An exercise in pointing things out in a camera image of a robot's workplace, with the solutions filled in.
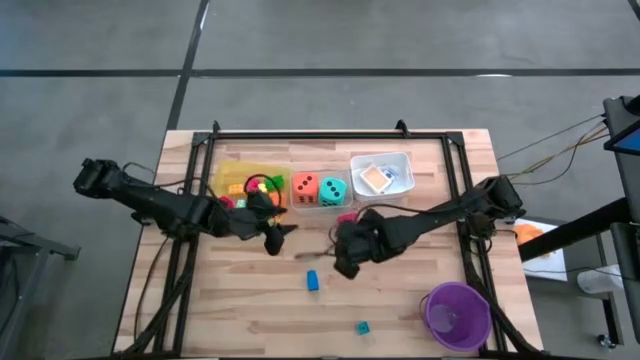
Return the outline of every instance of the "yellow plastic bin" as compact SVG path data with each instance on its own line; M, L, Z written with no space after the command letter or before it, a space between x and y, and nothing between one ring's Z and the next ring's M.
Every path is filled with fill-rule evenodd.
M280 189L280 193L283 197L283 203L280 205L283 208L287 207L289 199L289 185L291 181L291 169L283 166L275 166L269 164L250 163L244 161L235 160L223 160L218 164L218 168L213 177L213 191L218 197L227 196L231 198L234 204L239 199L246 199L246 195L242 194L230 194L229 188L236 187L242 188L247 178L255 174L264 174L270 177L282 176L284 179L283 189ZM264 178L259 179L261 182L269 181Z

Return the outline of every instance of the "wooden table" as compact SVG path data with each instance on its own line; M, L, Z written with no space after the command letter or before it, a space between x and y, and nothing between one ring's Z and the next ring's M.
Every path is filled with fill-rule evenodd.
M498 174L489 132L462 131L474 183ZM167 133L157 183L184 178L192 134L192 131ZM414 171L416 186L403 200L405 205L427 209L450 199L442 147L435 140L217 141L211 181L216 164L222 159L284 165L293 170L336 170L348 169L349 160L355 155L394 151L406 152ZM199 156L198 167L202 166L203 158ZM457 178L459 187L464 189L461 174ZM288 213L283 223L298 223L301 228L287 235L282 252L275 257L265 253L262 239L242 242L237 238L201 236L183 356L461 355L433 339L425 330L418 309L420 299L438 284L465 281L455 226L449 224L422 235L395 259L382 264L362 264L358 277L347 280L333 269L332 258L294 260L296 253L324 250L329 244L328 226L333 221L335 216L309 219ZM124 349L133 341L133 319L141 288L163 240L157 228L149 227L142 234L115 350ZM160 305L169 248L165 247L150 282L141 328ZM499 232L493 238L489 257L498 302L525 338L541 349L513 235ZM309 269L317 270L319 292L310 293L306 289ZM176 309L177 306L169 318L169 344ZM355 325L359 321L369 323L369 335L356 334ZM495 348L492 339L489 347Z

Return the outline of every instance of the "purple bucket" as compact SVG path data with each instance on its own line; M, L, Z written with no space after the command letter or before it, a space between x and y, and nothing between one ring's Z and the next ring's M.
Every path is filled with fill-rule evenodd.
M429 293L424 322L433 337L451 350L476 351L491 332L489 304L470 286L447 282Z

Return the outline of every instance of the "white container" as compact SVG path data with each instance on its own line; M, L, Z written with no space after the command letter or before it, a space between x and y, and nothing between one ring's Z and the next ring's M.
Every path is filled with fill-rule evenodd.
M624 289L620 277L620 267L617 264L604 266L597 270L599 271L589 270L578 274L578 286L582 291L588 294L598 294Z
M318 175L318 187L322 181L328 177L336 178L347 183L347 193L344 196L344 204L340 206L321 206L318 203L313 204L299 204L293 201L293 186L290 186L290 199L291 208L301 215L322 215L322 214L335 214L340 215L342 213L352 211L351 205L353 204L353 186L351 184L351 172L349 170L321 170L321 171L297 171L291 173L291 182L293 183L293 177L301 172L312 172Z
M376 194L360 178L360 174L371 165L390 168L396 174L393 183L380 194ZM351 158L351 180L353 181L353 192L358 201L399 198L416 185L409 156L402 152L354 156Z

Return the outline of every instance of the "concrete floor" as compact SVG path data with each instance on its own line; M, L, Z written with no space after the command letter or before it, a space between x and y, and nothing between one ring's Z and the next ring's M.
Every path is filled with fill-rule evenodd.
M198 0L0 2L0 69L180 69ZM218 0L194 68L638 67L640 22L625 0ZM638 93L638 77L191 79L178 129L488 128L505 154ZM0 213L82 246L56 259L31 314L23 358L69 359L112 347L140 233L115 202L76 195L85 157L155 166L177 78L0 78ZM521 170L590 125L500 163ZM562 171L568 158L530 180ZM622 196L598 144L558 181L519 192L532 215L571 220ZM599 302L533 293L545 349L606 352Z

